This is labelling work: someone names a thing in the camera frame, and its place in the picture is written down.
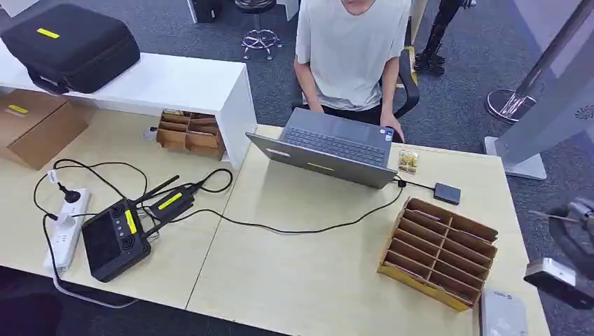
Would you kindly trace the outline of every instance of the white t-shirt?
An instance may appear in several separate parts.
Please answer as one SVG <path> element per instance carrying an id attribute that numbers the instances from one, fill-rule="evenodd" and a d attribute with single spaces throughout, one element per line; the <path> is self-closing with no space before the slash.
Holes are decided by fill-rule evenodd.
<path id="1" fill-rule="evenodd" d="M 404 48 L 410 0 L 375 0 L 353 15 L 341 0 L 302 0 L 297 62 L 309 62 L 320 104 L 350 111 L 377 106 L 384 65 Z"/>

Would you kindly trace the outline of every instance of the controller screen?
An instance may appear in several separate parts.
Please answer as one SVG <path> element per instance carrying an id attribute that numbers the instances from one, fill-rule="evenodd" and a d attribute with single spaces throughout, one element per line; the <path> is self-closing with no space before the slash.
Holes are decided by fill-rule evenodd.
<path id="1" fill-rule="evenodd" d="M 85 225 L 83 238 L 91 271 L 103 267 L 120 255 L 120 245 L 110 213 L 105 213 L 92 223 Z"/>

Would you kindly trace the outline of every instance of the black tripod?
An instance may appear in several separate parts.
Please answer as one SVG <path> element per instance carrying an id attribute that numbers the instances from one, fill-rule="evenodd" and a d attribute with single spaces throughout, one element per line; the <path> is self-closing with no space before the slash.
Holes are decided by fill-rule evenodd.
<path id="1" fill-rule="evenodd" d="M 471 5 L 470 3 L 470 0 L 441 0 L 427 46 L 425 46 L 423 52 L 415 56 L 415 70 L 417 72 L 427 72 L 435 76 L 441 76 L 446 72 L 443 68 L 446 59 L 437 55 L 441 47 L 441 39 L 446 34 L 446 29 L 456 16 L 458 9 L 461 6 L 468 8 Z"/>

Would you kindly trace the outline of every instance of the laptop keyboard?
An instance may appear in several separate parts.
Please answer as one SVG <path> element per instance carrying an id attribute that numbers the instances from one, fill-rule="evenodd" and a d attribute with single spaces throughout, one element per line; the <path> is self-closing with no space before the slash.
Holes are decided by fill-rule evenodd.
<path id="1" fill-rule="evenodd" d="M 291 145 L 313 149 L 368 165 L 382 166 L 386 151 L 361 143 L 290 127 L 283 140 Z"/>

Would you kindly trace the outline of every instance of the laptop lid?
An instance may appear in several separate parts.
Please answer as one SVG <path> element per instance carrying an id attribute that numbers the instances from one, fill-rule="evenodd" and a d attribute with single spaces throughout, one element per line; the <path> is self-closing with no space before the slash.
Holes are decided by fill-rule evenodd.
<path id="1" fill-rule="evenodd" d="M 372 188 L 384 188 L 397 174 L 396 171 L 391 169 L 294 146 L 266 136 L 252 133 L 246 133 L 245 135 L 271 160 Z"/>

